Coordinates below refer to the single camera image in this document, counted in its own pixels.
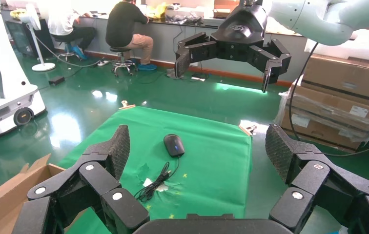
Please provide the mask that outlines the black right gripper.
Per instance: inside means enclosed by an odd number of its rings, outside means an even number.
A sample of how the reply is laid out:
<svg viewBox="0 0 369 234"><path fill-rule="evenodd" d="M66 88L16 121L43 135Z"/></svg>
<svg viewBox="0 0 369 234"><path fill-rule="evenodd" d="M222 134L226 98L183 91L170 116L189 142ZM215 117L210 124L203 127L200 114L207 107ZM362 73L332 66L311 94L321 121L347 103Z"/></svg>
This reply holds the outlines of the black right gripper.
<svg viewBox="0 0 369 234"><path fill-rule="evenodd" d="M275 84L287 72L291 54L278 39L265 46L268 15L258 4L236 7L218 30L210 35L201 32L178 42L174 63L175 77L180 78L192 63L209 59L247 61L263 73L261 90Z"/></svg>

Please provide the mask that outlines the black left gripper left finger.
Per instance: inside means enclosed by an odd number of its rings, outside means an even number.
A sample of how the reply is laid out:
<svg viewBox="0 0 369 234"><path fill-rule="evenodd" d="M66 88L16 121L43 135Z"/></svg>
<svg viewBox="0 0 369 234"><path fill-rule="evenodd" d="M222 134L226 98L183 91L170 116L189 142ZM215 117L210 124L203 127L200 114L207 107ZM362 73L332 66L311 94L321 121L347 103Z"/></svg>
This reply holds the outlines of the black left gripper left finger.
<svg viewBox="0 0 369 234"><path fill-rule="evenodd" d="M121 185L129 153L129 129L120 125L110 140L89 146L73 166L28 191L13 233L62 234L87 208L113 234L135 232L149 212Z"/></svg>

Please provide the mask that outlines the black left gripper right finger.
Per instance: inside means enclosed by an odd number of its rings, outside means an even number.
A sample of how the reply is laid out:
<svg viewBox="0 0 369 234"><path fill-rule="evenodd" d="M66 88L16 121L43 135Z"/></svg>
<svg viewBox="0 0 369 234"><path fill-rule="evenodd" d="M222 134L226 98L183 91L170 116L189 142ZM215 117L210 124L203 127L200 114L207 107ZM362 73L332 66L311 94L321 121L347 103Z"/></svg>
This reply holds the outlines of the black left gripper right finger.
<svg viewBox="0 0 369 234"><path fill-rule="evenodd" d="M348 233L369 234L369 180L335 165L315 145L291 139L276 124L267 129L265 148L288 186L271 220L298 234L319 206Z"/></svg>

